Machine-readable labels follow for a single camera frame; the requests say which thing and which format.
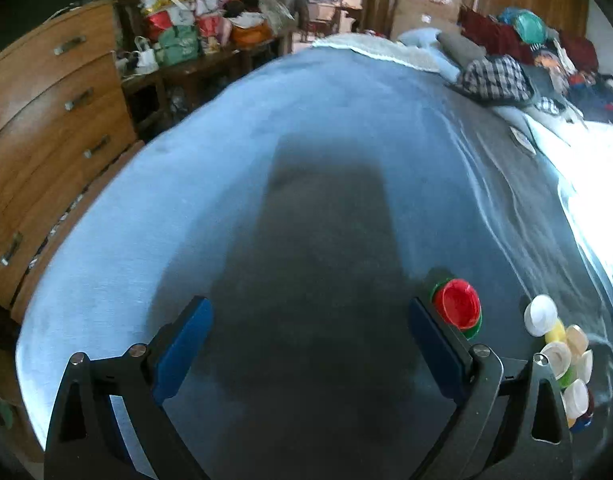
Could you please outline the white duvet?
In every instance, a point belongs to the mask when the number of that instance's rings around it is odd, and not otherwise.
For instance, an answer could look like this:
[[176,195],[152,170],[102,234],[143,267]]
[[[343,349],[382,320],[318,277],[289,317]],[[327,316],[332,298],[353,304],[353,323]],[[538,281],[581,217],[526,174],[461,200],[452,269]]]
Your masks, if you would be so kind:
[[495,106],[493,112],[559,172],[560,200],[577,241],[613,279],[613,126],[534,107]]

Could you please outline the pile of bags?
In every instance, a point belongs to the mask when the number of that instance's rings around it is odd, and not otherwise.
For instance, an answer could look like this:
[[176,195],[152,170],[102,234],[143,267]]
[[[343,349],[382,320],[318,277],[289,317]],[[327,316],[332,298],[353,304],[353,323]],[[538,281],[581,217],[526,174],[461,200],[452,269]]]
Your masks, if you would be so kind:
[[282,0],[114,0],[128,49],[128,70],[159,68],[253,48],[294,27]]

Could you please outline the plaid shirt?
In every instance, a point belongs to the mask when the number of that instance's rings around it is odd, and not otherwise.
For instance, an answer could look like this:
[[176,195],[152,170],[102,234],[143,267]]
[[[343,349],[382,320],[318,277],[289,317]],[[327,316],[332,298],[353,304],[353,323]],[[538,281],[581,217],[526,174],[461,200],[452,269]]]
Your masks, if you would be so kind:
[[524,104],[535,97],[523,66],[510,55],[473,60],[460,72],[453,88],[482,104]]

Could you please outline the grey blue bed blanket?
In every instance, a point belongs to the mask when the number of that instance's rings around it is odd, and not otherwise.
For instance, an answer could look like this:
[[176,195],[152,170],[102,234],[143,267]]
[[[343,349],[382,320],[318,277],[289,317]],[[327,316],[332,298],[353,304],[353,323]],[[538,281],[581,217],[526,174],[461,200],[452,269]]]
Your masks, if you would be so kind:
[[406,326],[442,278],[479,339],[527,359],[539,294],[591,341],[593,422],[573,470],[613,466],[613,279],[583,251],[560,174],[442,77],[309,48],[148,143],[84,214],[26,310],[16,365],[45,440],[68,359],[120,356],[195,296],[215,324],[174,399],[214,479],[405,479],[451,416]]

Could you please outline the wooden dresser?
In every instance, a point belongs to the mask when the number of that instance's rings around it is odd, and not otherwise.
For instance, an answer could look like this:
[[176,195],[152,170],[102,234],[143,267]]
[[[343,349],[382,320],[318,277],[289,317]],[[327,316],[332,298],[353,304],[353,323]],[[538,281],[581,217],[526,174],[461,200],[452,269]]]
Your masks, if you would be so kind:
[[0,52],[0,307],[16,322],[59,245],[52,228],[138,148],[110,0],[53,18]]

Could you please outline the blue cap with brown cap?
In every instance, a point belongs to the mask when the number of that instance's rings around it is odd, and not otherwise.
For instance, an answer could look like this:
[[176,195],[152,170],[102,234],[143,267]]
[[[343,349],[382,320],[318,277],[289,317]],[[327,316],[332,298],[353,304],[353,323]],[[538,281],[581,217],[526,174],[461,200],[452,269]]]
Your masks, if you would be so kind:
[[587,427],[591,426],[595,414],[595,400],[591,392],[588,393],[588,408],[587,411],[579,416],[575,422],[571,422],[569,430],[571,434],[578,434]]

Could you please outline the white small device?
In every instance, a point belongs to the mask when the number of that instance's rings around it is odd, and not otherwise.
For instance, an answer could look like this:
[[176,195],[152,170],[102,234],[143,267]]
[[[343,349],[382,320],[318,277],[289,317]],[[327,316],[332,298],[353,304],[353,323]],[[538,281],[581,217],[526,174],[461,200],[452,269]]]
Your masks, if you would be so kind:
[[519,148],[521,148],[524,153],[527,153],[530,156],[534,157],[536,155],[536,150],[529,138],[522,131],[515,127],[510,126],[509,129],[511,132],[512,139],[515,140],[515,143],[518,144]]

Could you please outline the pile of clothes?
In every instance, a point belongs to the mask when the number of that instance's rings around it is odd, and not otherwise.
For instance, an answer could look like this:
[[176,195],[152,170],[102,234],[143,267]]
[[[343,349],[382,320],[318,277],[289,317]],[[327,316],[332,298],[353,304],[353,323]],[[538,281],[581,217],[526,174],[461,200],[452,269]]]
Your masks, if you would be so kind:
[[463,36],[487,53],[547,70],[553,88],[585,119],[613,125],[613,77],[599,70],[591,40],[558,32],[532,11],[512,6],[497,16],[462,6],[458,25]]

